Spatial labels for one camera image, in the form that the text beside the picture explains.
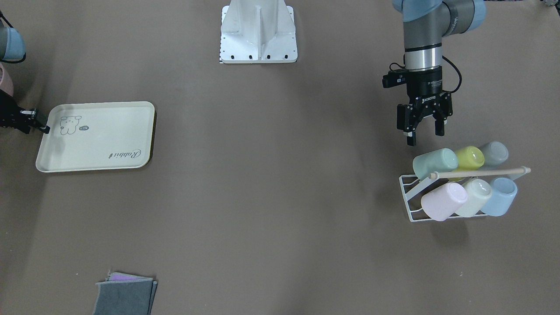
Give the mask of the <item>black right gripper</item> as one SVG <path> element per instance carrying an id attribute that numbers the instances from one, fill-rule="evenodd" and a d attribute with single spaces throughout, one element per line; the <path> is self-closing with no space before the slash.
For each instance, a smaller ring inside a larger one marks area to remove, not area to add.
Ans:
<path id="1" fill-rule="evenodd" d="M 49 133 L 48 116 L 40 110 L 26 110 L 17 105 L 9 94 L 0 95 L 0 126 L 29 134 L 32 128 Z"/>

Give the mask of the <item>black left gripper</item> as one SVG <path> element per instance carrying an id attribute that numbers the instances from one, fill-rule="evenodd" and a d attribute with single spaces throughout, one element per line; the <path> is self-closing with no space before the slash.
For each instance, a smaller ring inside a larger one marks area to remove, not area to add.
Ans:
<path id="1" fill-rule="evenodd" d="M 416 146 L 416 129 L 426 117 L 435 119 L 435 134 L 445 135 L 445 124 L 452 115 L 452 98 L 450 92 L 443 90 L 442 67 L 429 70 L 407 70 L 406 93 L 407 104 L 397 106 L 396 126 L 406 136 L 408 146 Z"/>

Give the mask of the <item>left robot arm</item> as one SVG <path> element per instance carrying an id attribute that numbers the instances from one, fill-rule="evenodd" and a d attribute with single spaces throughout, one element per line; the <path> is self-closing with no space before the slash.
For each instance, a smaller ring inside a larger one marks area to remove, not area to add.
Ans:
<path id="1" fill-rule="evenodd" d="M 409 101 L 397 106 L 396 125 L 415 146 L 416 130 L 426 117 L 435 120 L 435 134 L 443 136 L 453 114 L 452 91 L 443 88 L 442 39 L 478 28 L 486 16 L 483 0 L 394 0 L 402 14 L 403 65 L 382 78 L 384 88 L 404 84 Z"/>

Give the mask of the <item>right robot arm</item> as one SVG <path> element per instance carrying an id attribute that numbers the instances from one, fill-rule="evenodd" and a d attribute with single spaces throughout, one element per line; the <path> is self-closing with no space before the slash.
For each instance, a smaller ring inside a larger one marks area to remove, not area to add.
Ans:
<path id="1" fill-rule="evenodd" d="M 18 64 L 26 60 L 25 42 L 18 30 L 1 13 L 1 64 Z M 50 132 L 47 117 L 38 109 L 25 110 L 13 97 L 13 88 L 1 89 L 0 123 L 2 128 L 13 128 L 29 134 L 37 129 L 43 134 Z"/>

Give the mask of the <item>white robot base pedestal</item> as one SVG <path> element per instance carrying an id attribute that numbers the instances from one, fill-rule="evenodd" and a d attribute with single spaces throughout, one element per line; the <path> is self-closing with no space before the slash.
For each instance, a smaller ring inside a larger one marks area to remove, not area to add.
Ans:
<path id="1" fill-rule="evenodd" d="M 220 16 L 220 63 L 298 60 L 294 8 L 284 0 L 232 0 Z"/>

